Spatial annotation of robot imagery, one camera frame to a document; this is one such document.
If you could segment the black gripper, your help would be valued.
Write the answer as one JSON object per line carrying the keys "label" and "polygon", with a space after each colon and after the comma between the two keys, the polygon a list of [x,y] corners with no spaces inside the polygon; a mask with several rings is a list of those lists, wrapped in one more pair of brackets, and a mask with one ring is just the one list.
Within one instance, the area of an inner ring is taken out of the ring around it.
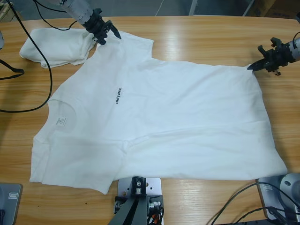
{"label": "black gripper", "polygon": [[105,22],[101,16],[101,13],[102,9],[94,9],[91,17],[87,22],[83,24],[83,27],[89,33],[92,33],[94,35],[100,45],[106,44],[107,33],[109,30],[113,32],[115,37],[121,39],[121,35],[118,29],[110,20]]}
{"label": "black gripper", "polygon": [[287,66],[291,59],[290,44],[272,44],[273,48],[267,51],[266,59],[258,60],[247,67],[247,70],[259,71],[265,69],[276,76],[280,76],[279,67]]}

